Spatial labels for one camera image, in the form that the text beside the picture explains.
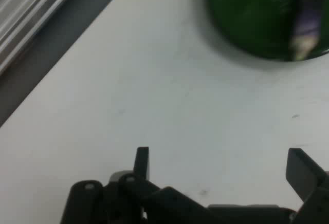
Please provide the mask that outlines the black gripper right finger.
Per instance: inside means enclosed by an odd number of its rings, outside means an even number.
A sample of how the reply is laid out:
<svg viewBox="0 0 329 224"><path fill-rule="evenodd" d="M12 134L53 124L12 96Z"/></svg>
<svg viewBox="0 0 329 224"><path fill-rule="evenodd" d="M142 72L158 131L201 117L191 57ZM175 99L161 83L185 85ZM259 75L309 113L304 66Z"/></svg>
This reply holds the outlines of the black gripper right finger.
<svg viewBox="0 0 329 224"><path fill-rule="evenodd" d="M286 180L303 204L291 223L328 223L328 173L300 148L290 148Z"/></svg>

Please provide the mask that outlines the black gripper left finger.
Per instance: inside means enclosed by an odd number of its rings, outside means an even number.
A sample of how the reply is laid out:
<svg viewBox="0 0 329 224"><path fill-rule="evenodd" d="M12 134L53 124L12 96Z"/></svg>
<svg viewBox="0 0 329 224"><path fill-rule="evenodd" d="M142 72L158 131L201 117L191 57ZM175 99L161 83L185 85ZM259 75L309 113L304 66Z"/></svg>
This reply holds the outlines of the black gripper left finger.
<svg viewBox="0 0 329 224"><path fill-rule="evenodd" d="M118 172L107 185L75 183L61 223L208 223L208 209L191 198L149 181L149 148L137 148L132 171Z"/></svg>

